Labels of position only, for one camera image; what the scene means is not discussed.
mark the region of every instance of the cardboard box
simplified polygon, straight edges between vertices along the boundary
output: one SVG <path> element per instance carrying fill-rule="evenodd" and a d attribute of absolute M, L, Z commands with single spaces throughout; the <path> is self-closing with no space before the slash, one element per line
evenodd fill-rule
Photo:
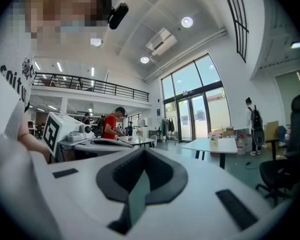
<path fill-rule="evenodd" d="M 231 138 L 231 136 L 236 136 L 236 131 L 235 130 L 224 130 L 222 138 Z"/>

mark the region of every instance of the black office chair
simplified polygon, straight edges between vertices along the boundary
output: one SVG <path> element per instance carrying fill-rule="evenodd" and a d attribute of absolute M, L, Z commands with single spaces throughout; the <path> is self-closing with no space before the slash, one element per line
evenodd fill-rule
<path fill-rule="evenodd" d="M 263 182 L 259 187 L 268 191 L 265 198 L 273 198 L 274 205 L 278 204 L 278 197 L 290 198 L 286 189 L 300 181 L 300 95 L 291 104 L 291 134 L 287 144 L 286 158 L 282 160 L 266 161 L 260 164 L 259 170 Z"/>

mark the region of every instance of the floor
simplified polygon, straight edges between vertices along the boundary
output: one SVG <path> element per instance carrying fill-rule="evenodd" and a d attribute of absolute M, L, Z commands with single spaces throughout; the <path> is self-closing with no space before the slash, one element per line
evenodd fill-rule
<path fill-rule="evenodd" d="M 186 145 L 186 143 L 174 143 L 172 141 L 167 141 L 158 142 L 156 148 L 195 159 L 196 151 L 182 148 L 184 145 Z M 202 152 L 200 152 L 199 160 L 200 162 L 202 161 Z M 226 154 L 225 170 L 252 189 L 255 189 L 257 184 L 264 184 L 260 176 L 259 164 L 270 160 L 272 160 L 272 153 L 264 148 L 262 148 L 260 155 L 255 156 L 251 156 L 248 152 L 244 155 Z M 218 156 L 210 155 L 209 152 L 205 152 L 203 162 L 219 166 L 220 158 Z M 298 186 L 299 185 L 295 185 L 292 190 L 287 190 L 287 193 L 289 195 L 293 195 L 298 189 Z M 259 189 L 258 192 L 260 192 L 261 195 L 267 194 L 267 192 L 263 189 Z M 268 201 L 273 206 L 273 200 L 270 198 Z M 279 197 L 278 203 L 282 201 L 283 198 Z"/>

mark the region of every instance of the black rubber pad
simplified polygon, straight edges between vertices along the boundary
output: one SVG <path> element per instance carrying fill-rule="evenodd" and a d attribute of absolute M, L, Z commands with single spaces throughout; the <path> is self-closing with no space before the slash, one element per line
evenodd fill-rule
<path fill-rule="evenodd" d="M 78 172 L 77 169 L 71 168 L 71 169 L 67 169 L 67 170 L 56 171 L 56 172 L 53 172 L 52 174 L 57 179 L 57 178 L 61 178 L 61 177 L 71 175 L 71 174 L 75 174 L 77 172 Z"/>
<path fill-rule="evenodd" d="M 258 221 L 258 219 L 229 189 L 218 191 L 215 194 L 241 230 L 249 228 Z"/>

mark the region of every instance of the pink flowers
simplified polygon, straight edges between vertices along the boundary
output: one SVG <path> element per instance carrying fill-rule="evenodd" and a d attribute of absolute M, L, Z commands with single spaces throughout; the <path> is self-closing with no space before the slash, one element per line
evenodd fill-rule
<path fill-rule="evenodd" d="M 215 131 L 215 132 L 209 132 L 208 138 L 210 140 L 217 140 L 221 138 L 221 132 Z"/>

